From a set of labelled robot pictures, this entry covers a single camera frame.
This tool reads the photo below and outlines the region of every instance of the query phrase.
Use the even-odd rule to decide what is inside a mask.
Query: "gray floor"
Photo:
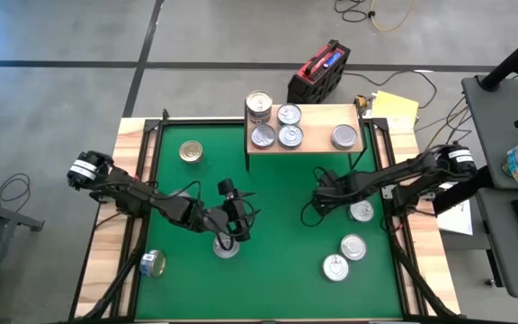
[[[378,1],[385,24],[406,1]],[[137,61],[155,0],[0,0],[0,59]],[[365,10],[369,3],[363,4]],[[355,64],[494,65],[518,45],[518,1],[417,0],[400,30],[380,33],[368,22],[340,20],[333,1],[166,0],[150,61],[305,61],[329,39],[353,52]],[[241,115],[255,89],[286,97],[290,70],[149,69],[133,116]],[[389,72],[362,72],[376,80]],[[111,152],[134,69],[0,67],[0,184],[12,173],[31,176],[23,210],[45,220],[39,234],[17,232],[0,279],[0,319],[37,323],[67,318],[96,204],[67,187],[65,173],[82,150]],[[442,118],[461,98],[469,73],[428,76],[438,87],[417,127]],[[396,76],[382,90],[424,103],[432,89],[415,75]],[[377,91],[345,76],[327,103],[349,103]],[[464,125],[472,129],[470,122]],[[424,148],[438,127],[417,133]],[[439,138],[446,140],[448,131]],[[477,134],[462,141],[484,165]],[[484,255],[450,252],[463,312],[473,318],[518,321],[518,300],[481,283]]]

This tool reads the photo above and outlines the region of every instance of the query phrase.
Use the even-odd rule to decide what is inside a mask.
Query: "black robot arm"
[[[350,172],[337,176],[326,171],[318,178],[311,204],[324,217],[336,207],[357,203],[380,189],[390,189],[394,215],[414,209],[419,197],[446,182],[469,180],[477,172],[469,149],[459,144],[430,148],[417,157],[377,172]],[[407,185],[401,182],[416,178]]]
[[[111,197],[117,210],[129,216],[140,217],[154,208],[175,226],[197,233],[224,233],[236,241],[251,238],[249,230],[258,213],[243,199],[252,193],[238,191],[231,179],[225,179],[218,184],[219,194],[226,197],[223,204],[205,208],[200,193],[196,198],[182,194],[192,185],[199,185],[201,190],[198,181],[190,183],[181,192],[171,195],[161,193],[149,183],[144,183],[116,167],[111,157],[94,151],[79,154],[67,172],[67,181],[76,190],[91,190],[89,195],[97,202],[103,196]],[[251,208],[249,214],[246,212],[246,205]]]

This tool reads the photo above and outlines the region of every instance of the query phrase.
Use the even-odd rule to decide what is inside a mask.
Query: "green mat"
[[[142,277],[137,319],[400,318],[389,240],[380,229],[378,195],[369,199],[375,217],[368,223],[347,219],[344,208],[330,213],[315,228],[299,221],[300,209],[316,187],[313,167],[344,174],[348,170],[346,155],[251,156],[247,173],[242,139],[243,126],[165,129],[157,176],[161,190],[169,193],[197,179],[206,206],[218,206],[223,197],[217,183],[230,177],[239,190],[256,193],[248,201],[261,212],[251,240],[242,243],[233,258],[221,259],[213,252],[213,233],[177,228],[154,211],[147,250],[164,251],[167,264],[162,277]],[[188,165],[179,158],[179,147],[186,140],[198,140],[203,146],[200,164]],[[372,149],[357,168],[375,170]],[[196,188],[189,192],[195,196]],[[316,220],[315,211],[309,208],[307,221]],[[341,239],[349,233],[365,240],[367,255],[350,262],[344,281],[330,282],[322,272],[323,259],[340,253]]]

